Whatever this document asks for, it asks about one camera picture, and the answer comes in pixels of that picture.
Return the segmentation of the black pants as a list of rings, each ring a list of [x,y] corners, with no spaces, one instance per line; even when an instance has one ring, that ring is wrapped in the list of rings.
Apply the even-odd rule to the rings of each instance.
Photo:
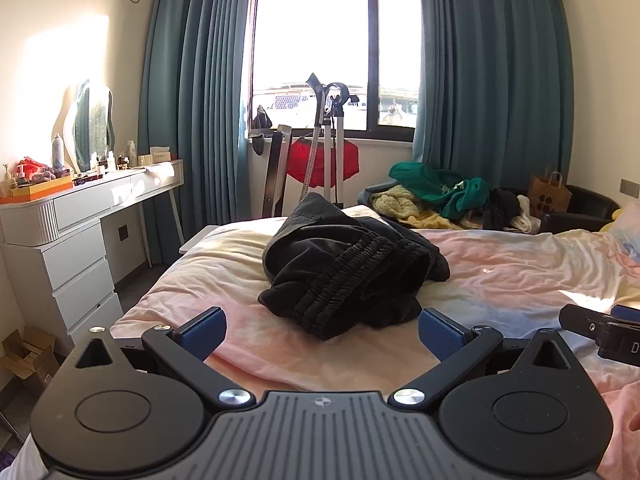
[[[329,340],[358,324],[407,323],[427,281],[450,278],[439,248],[373,217],[351,217],[316,193],[286,218],[262,254],[270,286],[258,301],[306,333]]]

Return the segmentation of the pink tie-dye bed sheet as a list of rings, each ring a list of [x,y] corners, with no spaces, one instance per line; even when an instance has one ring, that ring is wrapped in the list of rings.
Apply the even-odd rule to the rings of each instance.
[[[271,389],[378,390],[390,393],[433,367],[416,324],[384,330],[359,326],[321,341],[259,301],[269,283],[262,252],[277,218],[221,226],[175,262],[112,327],[136,338],[160,324],[179,326],[211,307],[228,321],[209,366],[262,394]],[[418,298],[460,324],[494,326],[528,337],[555,326],[566,304],[608,312],[639,303],[639,266],[608,233],[575,230],[525,235],[429,230],[449,263],[450,279],[427,283]]]

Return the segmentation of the pastel pillow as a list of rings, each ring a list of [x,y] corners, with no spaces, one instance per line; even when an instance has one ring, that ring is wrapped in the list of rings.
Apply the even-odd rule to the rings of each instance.
[[[635,262],[640,259],[640,205],[627,204],[616,217],[608,232],[624,252]]]

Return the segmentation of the white bedside stool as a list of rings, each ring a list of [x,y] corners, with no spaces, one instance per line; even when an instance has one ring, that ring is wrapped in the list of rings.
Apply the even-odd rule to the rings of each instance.
[[[194,246],[196,246],[199,242],[204,240],[206,236],[212,234],[217,229],[217,226],[204,226],[203,229],[199,230],[195,235],[189,238],[183,245],[179,248],[179,254],[185,255],[189,250],[191,250]]]

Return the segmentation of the cardboard box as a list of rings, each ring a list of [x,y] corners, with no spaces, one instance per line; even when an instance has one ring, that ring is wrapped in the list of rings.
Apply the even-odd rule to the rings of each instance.
[[[14,330],[2,341],[1,367],[20,378],[27,390],[40,396],[60,368],[56,359],[55,338],[26,326],[23,333]]]

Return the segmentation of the white dressing table with drawers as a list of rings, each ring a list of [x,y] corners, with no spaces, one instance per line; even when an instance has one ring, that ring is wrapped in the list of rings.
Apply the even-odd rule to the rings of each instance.
[[[1,207],[2,255],[25,323],[70,353],[91,326],[121,316],[101,221],[160,194],[169,196],[178,239],[184,240],[175,189],[183,161],[161,162],[107,176],[32,202]]]

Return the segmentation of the green garment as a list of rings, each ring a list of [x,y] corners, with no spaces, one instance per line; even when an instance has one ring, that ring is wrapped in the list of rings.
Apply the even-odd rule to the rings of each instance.
[[[454,171],[433,169],[422,162],[398,162],[390,167],[388,176],[452,221],[461,220],[489,200],[489,186],[482,178],[465,179]]]

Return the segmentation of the brown paper bag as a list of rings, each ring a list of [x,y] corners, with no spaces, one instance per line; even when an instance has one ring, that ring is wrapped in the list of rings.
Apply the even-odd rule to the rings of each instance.
[[[567,212],[572,192],[565,186],[559,171],[548,171],[543,177],[536,174],[530,177],[527,197],[530,212],[541,219],[550,212]]]

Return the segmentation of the pale yellow knit garment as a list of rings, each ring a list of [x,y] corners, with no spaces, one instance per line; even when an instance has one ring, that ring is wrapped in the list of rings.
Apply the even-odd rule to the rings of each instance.
[[[417,217],[423,211],[420,200],[401,184],[372,193],[370,204],[378,214],[396,220],[408,220],[410,217]]]

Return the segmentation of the wavy vanity mirror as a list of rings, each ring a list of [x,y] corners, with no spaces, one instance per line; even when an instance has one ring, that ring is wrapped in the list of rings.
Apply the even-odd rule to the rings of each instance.
[[[115,153],[113,93],[102,81],[87,79],[66,89],[51,136],[62,136],[65,168],[72,174],[96,171]]]

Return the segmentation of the left teal curtain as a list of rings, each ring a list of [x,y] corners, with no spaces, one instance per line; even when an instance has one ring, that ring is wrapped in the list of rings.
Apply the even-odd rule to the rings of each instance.
[[[142,76],[139,145],[183,162],[175,198],[143,207],[153,262],[209,224],[250,216],[242,93],[250,0],[154,0]]]

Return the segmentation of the teal curtain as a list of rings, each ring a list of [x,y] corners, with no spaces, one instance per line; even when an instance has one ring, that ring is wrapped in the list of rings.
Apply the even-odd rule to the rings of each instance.
[[[562,0],[421,0],[412,157],[527,188],[570,168],[574,73]]]
[[[142,76],[139,145],[183,162],[175,198],[143,207],[153,262],[209,224],[250,216],[242,93],[250,0],[154,0]]]

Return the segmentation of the right teal curtain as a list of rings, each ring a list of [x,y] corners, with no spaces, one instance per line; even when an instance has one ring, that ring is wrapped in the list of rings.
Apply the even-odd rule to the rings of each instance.
[[[570,168],[574,73],[562,0],[421,0],[412,157],[527,188]]]

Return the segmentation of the wall socket plate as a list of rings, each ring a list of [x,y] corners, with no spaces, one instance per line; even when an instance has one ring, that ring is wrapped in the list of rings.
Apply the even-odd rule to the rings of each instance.
[[[620,194],[638,200],[640,197],[640,184],[631,180],[622,179],[620,180]]]

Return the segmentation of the window with dark frame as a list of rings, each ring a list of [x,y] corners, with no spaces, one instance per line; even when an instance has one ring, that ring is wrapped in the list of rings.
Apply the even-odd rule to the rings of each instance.
[[[354,139],[409,142],[418,114],[421,0],[250,0],[248,109],[298,133],[314,126],[310,76],[342,87]]]

